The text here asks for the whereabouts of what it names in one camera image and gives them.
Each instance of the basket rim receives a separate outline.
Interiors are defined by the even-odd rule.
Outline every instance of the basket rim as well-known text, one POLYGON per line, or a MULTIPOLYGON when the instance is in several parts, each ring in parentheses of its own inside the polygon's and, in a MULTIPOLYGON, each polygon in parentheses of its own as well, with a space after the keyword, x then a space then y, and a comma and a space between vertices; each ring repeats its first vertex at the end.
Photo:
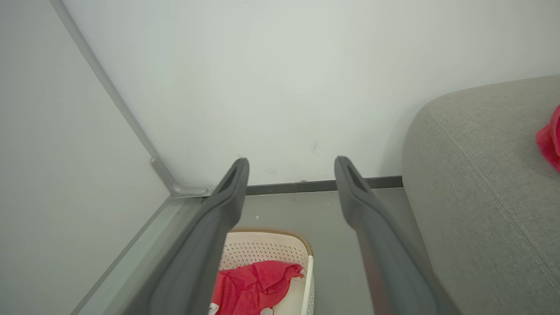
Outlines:
POLYGON ((235 233, 235 232, 273 233, 273 234, 281 234, 281 235, 295 237, 304 244, 305 249, 307 249, 307 254, 309 256, 313 256, 313 249, 311 248, 311 244, 309 243, 309 241, 303 235, 301 235, 300 233, 294 230, 265 228, 262 226, 239 226, 231 229, 230 231, 230 233, 235 233))

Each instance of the sofa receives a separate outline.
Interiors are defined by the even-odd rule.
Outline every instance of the sofa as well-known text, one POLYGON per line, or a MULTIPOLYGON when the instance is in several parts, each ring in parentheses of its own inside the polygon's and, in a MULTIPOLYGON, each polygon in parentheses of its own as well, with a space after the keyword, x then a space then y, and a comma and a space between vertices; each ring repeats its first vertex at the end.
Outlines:
POLYGON ((465 315, 560 314, 560 174, 536 133, 560 75, 444 95, 415 117, 403 184, 433 270, 465 315))

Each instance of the white plastic basket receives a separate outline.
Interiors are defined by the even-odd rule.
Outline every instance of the white plastic basket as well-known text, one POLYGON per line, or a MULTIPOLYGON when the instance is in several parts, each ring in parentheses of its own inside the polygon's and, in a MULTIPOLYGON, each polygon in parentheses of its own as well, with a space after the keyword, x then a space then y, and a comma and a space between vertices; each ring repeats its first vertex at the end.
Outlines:
POLYGON ((313 251, 309 242, 294 231, 234 228, 227 234, 219 269, 234 269, 267 260, 298 263, 303 267, 305 289, 301 315, 313 315, 313 251))

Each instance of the dark gray baseboard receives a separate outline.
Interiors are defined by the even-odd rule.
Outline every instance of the dark gray baseboard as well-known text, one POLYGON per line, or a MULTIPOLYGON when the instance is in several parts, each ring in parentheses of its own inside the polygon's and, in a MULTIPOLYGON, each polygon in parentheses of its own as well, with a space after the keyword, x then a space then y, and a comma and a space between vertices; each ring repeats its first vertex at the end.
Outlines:
MULTIPOLYGON (((370 188, 396 188, 403 186, 402 176, 372 177, 365 178, 365 180, 370 188)), ((337 190, 337 182, 335 180, 325 180, 322 182, 301 182, 248 186, 247 195, 251 196, 255 194, 318 192, 335 190, 337 190)))

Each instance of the metal bracket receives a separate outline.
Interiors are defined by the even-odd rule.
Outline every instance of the metal bracket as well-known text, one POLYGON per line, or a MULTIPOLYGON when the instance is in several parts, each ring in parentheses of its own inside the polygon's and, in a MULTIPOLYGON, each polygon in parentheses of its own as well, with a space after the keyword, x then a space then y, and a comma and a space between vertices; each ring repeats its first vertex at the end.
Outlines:
POLYGON ((194 197, 205 197, 212 193, 211 189, 205 187, 185 187, 179 184, 173 175, 169 172, 169 169, 165 163, 159 158, 156 148, 150 141, 130 108, 125 103, 124 99, 120 96, 119 91, 113 85, 113 82, 101 66, 99 60, 94 55, 93 50, 87 43, 83 34, 80 32, 78 26, 70 16, 70 13, 66 9, 62 0, 50 0, 53 8, 56 10, 58 16, 62 20, 62 23, 70 33, 70 36, 78 46, 78 49, 82 52, 83 57, 86 59, 87 63, 90 65, 91 69, 94 71, 95 75, 99 79, 99 82, 103 85, 107 94, 111 97, 116 107, 119 109, 120 113, 123 115, 124 119, 128 122, 132 131, 136 134, 140 142, 144 145, 148 153, 152 156, 151 164, 153 169, 156 171, 157 175, 160 176, 161 181, 169 190, 169 193, 173 198, 194 198, 194 197))
POLYGON ((167 190, 171 193, 171 196, 175 199, 206 197, 212 193, 212 190, 206 187, 186 187, 179 184, 173 175, 171 175, 165 163, 157 157, 152 157, 150 163, 157 175, 161 178, 161 181, 167 187, 167 190))

